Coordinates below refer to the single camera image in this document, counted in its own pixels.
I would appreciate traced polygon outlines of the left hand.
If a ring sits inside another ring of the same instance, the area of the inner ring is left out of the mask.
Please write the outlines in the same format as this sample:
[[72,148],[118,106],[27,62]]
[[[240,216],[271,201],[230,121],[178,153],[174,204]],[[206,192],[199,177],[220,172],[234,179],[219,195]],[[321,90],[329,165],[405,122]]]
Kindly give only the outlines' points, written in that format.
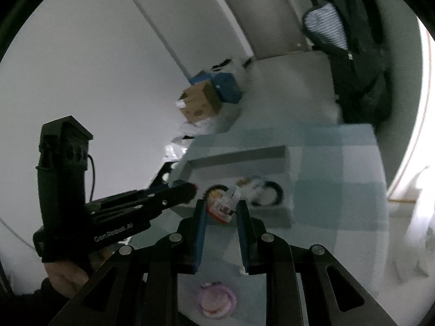
[[74,297],[88,282],[88,274],[70,262],[46,263],[44,269],[54,290],[64,297]]

